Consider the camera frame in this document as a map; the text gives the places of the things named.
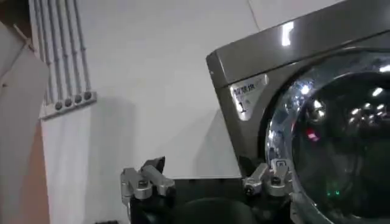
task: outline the metal pipe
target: metal pipe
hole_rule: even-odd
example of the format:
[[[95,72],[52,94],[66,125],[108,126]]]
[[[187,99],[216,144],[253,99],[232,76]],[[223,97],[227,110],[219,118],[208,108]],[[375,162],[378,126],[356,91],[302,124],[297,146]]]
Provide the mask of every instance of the metal pipe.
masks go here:
[[[42,29],[41,29],[41,21],[39,17],[41,10],[38,8],[38,0],[34,0],[34,8],[35,8],[35,20],[37,21],[39,58],[43,61],[44,55],[43,55],[43,44],[42,44]]]
[[[62,81],[61,81],[60,66],[58,64],[58,62],[59,62],[59,52],[58,52],[58,49],[57,49],[57,40],[55,39],[54,16],[53,16],[53,7],[52,7],[52,4],[51,4],[51,0],[48,0],[48,9],[49,9],[51,38],[52,38],[53,53],[54,53],[55,81],[57,82],[58,100],[62,100],[63,99]]]
[[[73,3],[74,3],[74,12],[76,14],[77,32],[79,33],[79,40],[80,40],[81,60],[83,63],[85,88],[87,89],[87,91],[89,91],[89,90],[91,90],[91,81],[90,81],[90,74],[89,74],[88,65],[87,65],[87,56],[85,53],[86,48],[85,48],[85,43],[84,43],[84,37],[83,37],[82,29],[81,29],[79,6],[77,3],[77,0],[73,0]]]
[[[59,20],[59,28],[60,28],[60,42],[61,42],[61,48],[62,48],[62,55],[63,55],[63,67],[65,70],[65,84],[66,84],[66,90],[68,93],[68,97],[72,96],[72,83],[71,83],[71,77],[69,74],[69,61],[68,61],[68,54],[66,53],[66,41],[65,41],[65,33],[63,30],[63,21],[62,21],[62,14],[61,14],[61,7],[59,0],[55,1],[57,5],[57,17]]]
[[[38,6],[38,0],[34,0],[34,9],[35,9],[35,20],[37,24],[37,32],[38,32],[38,47],[39,47],[39,58],[44,61],[44,54],[43,54],[43,43],[42,43],[42,29],[41,29],[41,20],[40,20],[40,15],[41,15],[41,10],[39,9]],[[44,94],[44,104],[47,105],[49,102],[49,93],[48,89],[46,90]]]
[[[68,30],[69,30],[69,39],[71,42],[71,49],[72,49],[72,59],[73,59],[73,70],[74,70],[74,76],[76,81],[76,93],[81,93],[81,80],[80,80],[80,72],[79,72],[79,65],[77,64],[77,51],[76,51],[76,45],[74,44],[74,33],[73,33],[73,27],[72,27],[72,20],[71,20],[71,12],[69,9],[69,2],[70,0],[65,0],[65,10],[66,10],[66,19],[68,20]]]
[[[43,44],[44,44],[44,62],[47,64],[48,67],[51,66],[50,56],[49,56],[49,45],[48,45],[48,33],[46,30],[46,22],[44,20],[44,12],[43,12],[43,0],[39,0],[39,8],[41,10],[41,24],[42,24],[42,33],[43,33]],[[53,103],[54,97],[53,97],[53,85],[52,85],[52,72],[51,70],[49,74],[49,80],[48,80],[48,104]]]

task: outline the black surface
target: black surface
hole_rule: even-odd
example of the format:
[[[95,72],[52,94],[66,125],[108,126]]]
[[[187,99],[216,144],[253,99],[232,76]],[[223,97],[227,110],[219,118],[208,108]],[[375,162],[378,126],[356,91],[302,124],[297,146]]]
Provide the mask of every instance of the black surface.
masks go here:
[[[373,96],[377,88],[383,90]],[[315,100],[326,105],[320,122],[310,116]],[[351,214],[390,217],[389,103],[389,75],[367,73],[334,81],[302,108],[292,141],[295,168],[308,196],[335,222]]]
[[[132,224],[291,223],[288,198],[247,197],[239,178],[175,183],[175,197],[133,198]]]

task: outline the front-loading washing machine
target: front-loading washing machine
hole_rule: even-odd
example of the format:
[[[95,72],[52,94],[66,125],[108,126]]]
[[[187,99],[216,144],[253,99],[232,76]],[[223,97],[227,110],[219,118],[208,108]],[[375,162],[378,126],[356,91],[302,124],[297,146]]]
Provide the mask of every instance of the front-loading washing machine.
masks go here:
[[[349,0],[207,64],[242,173],[291,162],[303,222],[390,223],[390,1]]]

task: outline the screw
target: screw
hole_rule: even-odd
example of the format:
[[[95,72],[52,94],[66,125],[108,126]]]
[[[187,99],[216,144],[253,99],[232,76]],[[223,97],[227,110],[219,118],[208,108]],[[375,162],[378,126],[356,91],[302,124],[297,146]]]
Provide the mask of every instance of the screw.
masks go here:
[[[56,110],[61,110],[62,109],[62,103],[61,102],[57,102],[54,107],[55,107]]]
[[[92,98],[92,93],[91,92],[85,92],[84,93],[84,99],[85,100],[89,100]]]
[[[246,195],[252,196],[255,193],[255,190],[253,189],[253,187],[246,186],[244,188],[244,192],[245,192]]]
[[[75,102],[75,103],[80,103],[81,100],[82,100],[82,98],[81,98],[80,95],[76,95],[76,96],[74,97],[74,102]]]
[[[272,177],[271,178],[271,184],[272,185],[280,185],[282,183],[281,179],[279,177]]]
[[[72,100],[69,99],[69,98],[67,98],[67,99],[65,100],[65,106],[66,106],[66,107],[70,107],[71,105],[72,105]]]

